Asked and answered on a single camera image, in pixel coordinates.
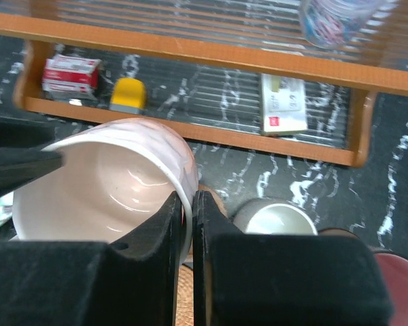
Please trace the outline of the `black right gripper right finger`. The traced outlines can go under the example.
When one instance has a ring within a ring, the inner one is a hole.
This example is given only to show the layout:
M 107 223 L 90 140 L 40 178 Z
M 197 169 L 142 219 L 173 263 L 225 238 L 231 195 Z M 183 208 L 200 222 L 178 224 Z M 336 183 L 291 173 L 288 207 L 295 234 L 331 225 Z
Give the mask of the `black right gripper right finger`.
M 196 325 L 387 325 L 372 251 L 344 236 L 244 234 L 209 192 L 193 200 Z

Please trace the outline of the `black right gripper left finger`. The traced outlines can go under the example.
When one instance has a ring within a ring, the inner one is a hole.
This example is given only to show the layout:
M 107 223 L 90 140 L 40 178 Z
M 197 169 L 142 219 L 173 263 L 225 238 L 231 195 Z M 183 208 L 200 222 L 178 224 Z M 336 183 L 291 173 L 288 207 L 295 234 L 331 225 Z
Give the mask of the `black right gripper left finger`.
M 173 325 L 182 206 L 112 244 L 0 241 L 0 325 Z

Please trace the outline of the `white speckled mug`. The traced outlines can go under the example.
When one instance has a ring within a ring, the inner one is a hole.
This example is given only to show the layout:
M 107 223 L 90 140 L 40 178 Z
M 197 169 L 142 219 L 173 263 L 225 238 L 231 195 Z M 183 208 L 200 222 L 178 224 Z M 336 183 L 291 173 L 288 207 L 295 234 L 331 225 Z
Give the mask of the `white speckled mug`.
M 233 224 L 245 234 L 318 235 L 307 213 L 277 198 L 256 198 L 235 214 Z

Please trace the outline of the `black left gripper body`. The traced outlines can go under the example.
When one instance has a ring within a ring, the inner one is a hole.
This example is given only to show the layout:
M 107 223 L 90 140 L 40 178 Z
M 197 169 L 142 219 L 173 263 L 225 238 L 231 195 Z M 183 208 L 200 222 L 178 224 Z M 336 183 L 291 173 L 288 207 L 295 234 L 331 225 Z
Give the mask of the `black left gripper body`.
M 0 116 L 0 147 L 30 148 L 54 140 L 48 123 Z

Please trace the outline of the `maroon speckled mug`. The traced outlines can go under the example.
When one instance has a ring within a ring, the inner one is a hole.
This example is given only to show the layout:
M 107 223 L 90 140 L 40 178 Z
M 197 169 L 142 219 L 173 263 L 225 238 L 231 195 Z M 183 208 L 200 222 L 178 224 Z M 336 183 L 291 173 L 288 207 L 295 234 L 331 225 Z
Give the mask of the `maroon speckled mug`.
M 394 306 L 389 325 L 408 325 L 408 259 L 383 249 L 372 252 L 384 278 Z

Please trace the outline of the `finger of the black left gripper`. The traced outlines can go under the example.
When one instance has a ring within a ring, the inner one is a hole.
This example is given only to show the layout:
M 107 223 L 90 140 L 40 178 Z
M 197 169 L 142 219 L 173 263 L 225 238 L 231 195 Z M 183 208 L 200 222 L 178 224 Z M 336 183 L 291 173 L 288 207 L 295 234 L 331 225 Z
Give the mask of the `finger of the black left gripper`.
M 0 147 L 0 197 L 62 166 L 59 153 Z

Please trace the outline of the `pink mug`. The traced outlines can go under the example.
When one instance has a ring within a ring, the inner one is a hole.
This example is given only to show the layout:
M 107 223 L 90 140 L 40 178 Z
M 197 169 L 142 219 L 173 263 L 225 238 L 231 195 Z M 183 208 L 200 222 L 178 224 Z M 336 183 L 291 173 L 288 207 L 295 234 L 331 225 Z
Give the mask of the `pink mug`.
M 183 208 L 180 258 L 187 258 L 199 178 L 194 154 L 176 131 L 145 118 L 116 120 L 47 145 L 42 153 L 57 153 L 63 163 L 14 192 L 18 240 L 111 243 L 176 193 Z

